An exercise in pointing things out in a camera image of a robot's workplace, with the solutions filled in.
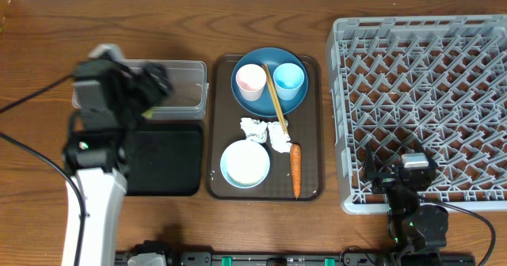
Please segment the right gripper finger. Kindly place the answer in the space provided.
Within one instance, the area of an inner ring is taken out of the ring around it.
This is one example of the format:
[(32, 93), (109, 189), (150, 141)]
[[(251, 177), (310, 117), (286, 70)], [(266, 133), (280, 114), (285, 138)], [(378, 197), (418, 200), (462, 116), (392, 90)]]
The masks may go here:
[(366, 158), (364, 162), (364, 175), (366, 180), (373, 180), (376, 176), (376, 167), (374, 162), (374, 156), (369, 143), (365, 146)]
[(418, 139), (414, 140), (414, 152), (420, 154), (426, 154), (425, 149), (423, 148), (421, 142)]

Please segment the orange carrot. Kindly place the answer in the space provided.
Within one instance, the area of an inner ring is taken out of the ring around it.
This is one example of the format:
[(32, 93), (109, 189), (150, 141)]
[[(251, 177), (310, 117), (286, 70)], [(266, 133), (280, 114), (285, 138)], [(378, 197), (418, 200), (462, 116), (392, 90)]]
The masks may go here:
[(300, 145), (292, 144), (290, 149), (290, 165), (292, 173), (292, 188), (296, 199), (301, 194), (302, 180), (302, 150)]

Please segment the white paper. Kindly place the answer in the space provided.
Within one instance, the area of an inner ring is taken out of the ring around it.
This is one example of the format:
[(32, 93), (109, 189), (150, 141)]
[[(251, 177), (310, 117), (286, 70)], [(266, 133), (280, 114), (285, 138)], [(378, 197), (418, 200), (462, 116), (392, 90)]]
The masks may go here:
[(291, 138), (284, 133), (280, 122), (269, 122), (267, 128), (272, 148), (279, 153), (289, 153), (292, 148)]
[(265, 143), (267, 134), (268, 124), (261, 120), (255, 120), (251, 118), (241, 118), (240, 128), (243, 130), (246, 136), (246, 140), (250, 140), (256, 143)]

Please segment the light blue rice bowl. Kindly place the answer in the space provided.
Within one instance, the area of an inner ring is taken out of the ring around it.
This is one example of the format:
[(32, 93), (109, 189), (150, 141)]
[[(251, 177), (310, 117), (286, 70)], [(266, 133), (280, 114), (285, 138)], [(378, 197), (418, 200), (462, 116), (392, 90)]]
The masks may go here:
[(224, 179), (232, 186), (253, 188), (268, 176), (270, 158), (260, 143), (243, 139), (224, 150), (219, 167)]

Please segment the foil snack wrapper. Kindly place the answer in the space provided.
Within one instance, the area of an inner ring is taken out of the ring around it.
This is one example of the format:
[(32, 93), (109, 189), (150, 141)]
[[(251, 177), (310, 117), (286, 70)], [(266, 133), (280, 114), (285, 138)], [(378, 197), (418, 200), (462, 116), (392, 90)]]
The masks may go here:
[(153, 115), (154, 115), (154, 109), (153, 108), (150, 108), (150, 109), (146, 110), (142, 114), (143, 118), (145, 118), (147, 120), (152, 120), (153, 119)]

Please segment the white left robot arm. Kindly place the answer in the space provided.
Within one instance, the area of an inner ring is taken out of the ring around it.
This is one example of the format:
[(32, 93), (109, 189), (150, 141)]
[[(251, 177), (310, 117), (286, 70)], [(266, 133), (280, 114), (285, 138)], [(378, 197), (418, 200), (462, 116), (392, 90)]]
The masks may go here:
[(64, 265), (112, 265), (129, 159), (143, 114), (172, 91), (164, 66), (138, 72), (113, 60), (91, 59), (73, 73), (79, 108), (63, 148), (70, 176)]

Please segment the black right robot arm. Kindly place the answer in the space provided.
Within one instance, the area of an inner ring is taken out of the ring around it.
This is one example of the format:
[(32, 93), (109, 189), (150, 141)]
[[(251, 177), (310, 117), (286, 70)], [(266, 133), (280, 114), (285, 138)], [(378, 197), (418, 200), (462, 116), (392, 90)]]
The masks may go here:
[(422, 205), (417, 195), (436, 178), (437, 163), (416, 142), (415, 151), (403, 154), (399, 164), (389, 171), (379, 171), (371, 147), (367, 145), (365, 150), (366, 180), (372, 183), (372, 193), (387, 197), (388, 232), (398, 244), (391, 263), (401, 265), (406, 255), (436, 252), (445, 247), (448, 212), (438, 205)]

